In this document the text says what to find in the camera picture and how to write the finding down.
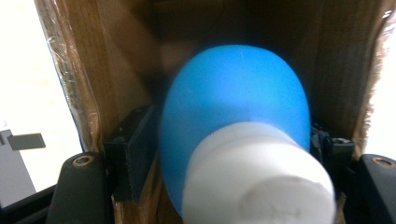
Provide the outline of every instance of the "cardboard box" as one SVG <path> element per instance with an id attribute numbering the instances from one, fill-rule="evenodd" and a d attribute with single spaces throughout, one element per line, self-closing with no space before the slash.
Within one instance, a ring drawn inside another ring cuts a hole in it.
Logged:
<path id="1" fill-rule="evenodd" d="M 194 54 L 226 44 L 281 56 L 302 81 L 312 115 L 352 138 L 393 2 L 35 0 L 83 144 L 93 151 L 134 108 L 161 104 Z M 359 145 L 361 135 L 354 140 Z M 148 182 L 154 191 L 143 203 L 116 204 L 118 222 L 181 223 L 162 181 Z"/>

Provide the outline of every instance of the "clear packing tape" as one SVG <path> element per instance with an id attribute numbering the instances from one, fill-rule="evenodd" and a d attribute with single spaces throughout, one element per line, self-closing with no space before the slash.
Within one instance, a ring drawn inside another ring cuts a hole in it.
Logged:
<path id="1" fill-rule="evenodd" d="M 35 0 L 50 53 L 85 151 L 102 150 L 99 113 L 64 1 Z"/>
<path id="2" fill-rule="evenodd" d="M 367 82 L 367 91 L 364 99 L 365 107 L 361 111 L 361 117 L 353 137 L 357 147 L 355 158 L 358 158 L 363 153 L 383 154 L 381 150 L 389 150 L 389 145 L 386 148 L 381 148 L 381 145 L 384 146 L 386 142 L 384 137 L 389 133 L 389 128 L 386 126 L 389 126 L 389 119 L 392 119 L 394 114 L 387 116 L 389 111 L 381 113 L 380 110 L 384 110 L 380 107 L 384 105 L 394 107 L 392 106 L 392 101 L 389 100 L 389 97 L 393 96 L 389 90 L 395 89 L 396 85 L 394 79 L 394 73 L 396 72 L 394 67 L 395 58 L 391 57 L 389 53 L 391 48 L 393 48 L 393 51 L 396 49 L 396 41 L 394 40 L 396 36 L 396 13 L 394 10 L 396 5 L 391 8 L 392 10 L 385 11 L 382 17 L 382 27 L 375 41 L 372 71 Z M 378 122 L 379 116 L 382 117 L 382 122 Z M 385 140 L 385 142 L 378 144 L 378 137 L 381 140 Z"/>

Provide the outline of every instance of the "bottle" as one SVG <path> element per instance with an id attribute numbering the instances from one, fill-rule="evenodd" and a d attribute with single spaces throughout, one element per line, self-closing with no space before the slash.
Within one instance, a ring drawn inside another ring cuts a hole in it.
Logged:
<path id="1" fill-rule="evenodd" d="M 303 87 L 280 57 L 207 49 L 166 97 L 164 184 L 184 223 L 332 223 L 332 182 L 309 142 Z"/>

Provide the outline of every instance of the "blue rounded surface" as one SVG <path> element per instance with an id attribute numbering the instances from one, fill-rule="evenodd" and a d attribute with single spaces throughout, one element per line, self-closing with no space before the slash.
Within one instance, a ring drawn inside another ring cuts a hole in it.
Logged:
<path id="1" fill-rule="evenodd" d="M 271 124 L 309 149 L 304 90 L 281 58 L 249 46 L 216 47 L 192 58 L 168 92 L 160 139 L 163 179 L 180 214 L 192 152 L 209 134 L 241 121 Z"/>

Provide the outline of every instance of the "blue plastic object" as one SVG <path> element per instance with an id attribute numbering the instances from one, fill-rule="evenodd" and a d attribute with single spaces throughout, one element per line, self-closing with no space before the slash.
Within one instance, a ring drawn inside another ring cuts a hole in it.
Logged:
<path id="1" fill-rule="evenodd" d="M 161 128 L 163 179 L 181 214 L 186 169 L 209 134 L 241 121 L 271 124 L 309 149 L 309 111 L 291 68 L 273 52 L 222 46 L 192 58 L 168 92 Z"/>

